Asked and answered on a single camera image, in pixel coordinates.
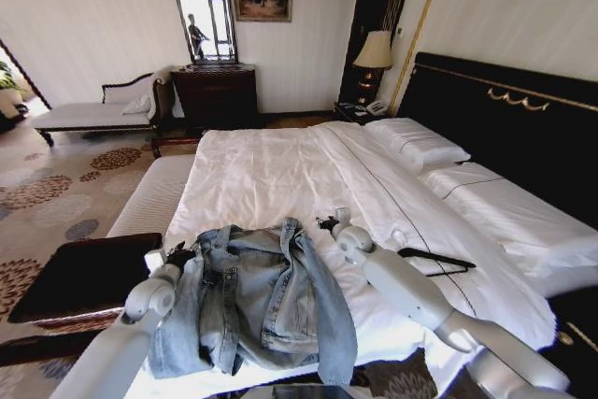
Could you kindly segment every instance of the wooden dresser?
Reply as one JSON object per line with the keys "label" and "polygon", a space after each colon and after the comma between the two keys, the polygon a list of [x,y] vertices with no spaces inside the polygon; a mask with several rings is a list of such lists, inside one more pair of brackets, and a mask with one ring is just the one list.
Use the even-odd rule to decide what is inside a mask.
{"label": "wooden dresser", "polygon": [[253,65],[188,65],[172,78],[189,131],[258,126]]}

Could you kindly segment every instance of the telephone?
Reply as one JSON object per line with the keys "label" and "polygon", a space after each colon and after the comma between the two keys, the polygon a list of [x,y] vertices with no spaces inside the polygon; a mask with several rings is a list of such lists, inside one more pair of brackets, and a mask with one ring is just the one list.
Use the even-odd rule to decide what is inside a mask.
{"label": "telephone", "polygon": [[386,112],[386,109],[387,109],[387,106],[384,104],[384,102],[382,102],[380,100],[377,100],[376,102],[372,102],[367,107],[365,107],[365,110],[367,112],[369,112],[370,114],[372,114],[373,116],[384,115],[384,113]]}

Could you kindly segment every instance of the table lamp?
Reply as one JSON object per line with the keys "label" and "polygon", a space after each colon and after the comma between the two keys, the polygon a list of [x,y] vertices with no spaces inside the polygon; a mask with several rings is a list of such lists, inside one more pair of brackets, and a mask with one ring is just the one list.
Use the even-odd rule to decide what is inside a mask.
{"label": "table lamp", "polygon": [[360,96],[357,100],[361,104],[369,103],[376,97],[380,83],[380,76],[376,77],[377,69],[387,70],[392,67],[391,32],[369,32],[353,65],[369,69],[364,72],[363,80],[359,82]]}

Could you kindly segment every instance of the headboard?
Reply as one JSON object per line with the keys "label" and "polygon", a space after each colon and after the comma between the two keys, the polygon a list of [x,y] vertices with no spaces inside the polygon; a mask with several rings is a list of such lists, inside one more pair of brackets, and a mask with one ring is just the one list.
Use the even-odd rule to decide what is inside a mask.
{"label": "headboard", "polygon": [[420,52],[398,115],[598,229],[598,83]]}

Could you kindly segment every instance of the patterned carpet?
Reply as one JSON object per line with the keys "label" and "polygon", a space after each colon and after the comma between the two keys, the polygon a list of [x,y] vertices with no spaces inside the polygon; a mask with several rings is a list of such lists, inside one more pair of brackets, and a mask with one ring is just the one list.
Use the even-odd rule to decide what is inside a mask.
{"label": "patterned carpet", "polygon": [[[153,162],[150,133],[56,133],[54,140],[50,149],[26,122],[0,135],[0,342],[50,332],[10,324],[7,315],[59,246],[106,235]],[[193,150],[170,147],[163,154]],[[46,398],[73,362],[55,359],[0,368],[0,397]],[[461,376],[447,397],[484,397],[468,381]],[[422,351],[402,363],[358,367],[354,383],[392,399],[436,395]]]}

